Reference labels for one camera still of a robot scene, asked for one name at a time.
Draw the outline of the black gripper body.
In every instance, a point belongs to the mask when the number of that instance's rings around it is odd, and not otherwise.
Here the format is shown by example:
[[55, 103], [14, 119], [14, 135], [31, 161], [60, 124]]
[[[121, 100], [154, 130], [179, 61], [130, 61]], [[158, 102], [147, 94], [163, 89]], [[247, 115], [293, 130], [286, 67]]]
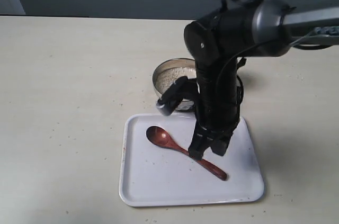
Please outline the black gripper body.
[[194, 133], [231, 134], [239, 123], [237, 59], [194, 61], [199, 93]]

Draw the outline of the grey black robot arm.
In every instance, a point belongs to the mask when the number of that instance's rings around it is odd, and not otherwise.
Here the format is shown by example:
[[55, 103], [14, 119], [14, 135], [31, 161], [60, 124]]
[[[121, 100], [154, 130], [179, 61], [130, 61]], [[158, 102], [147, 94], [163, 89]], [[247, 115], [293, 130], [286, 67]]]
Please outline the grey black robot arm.
[[210, 148], [223, 156], [239, 123], [243, 90], [237, 59], [338, 45], [338, 0], [303, 7], [250, 0], [191, 22], [184, 41], [195, 60], [198, 90], [189, 155], [201, 159]]

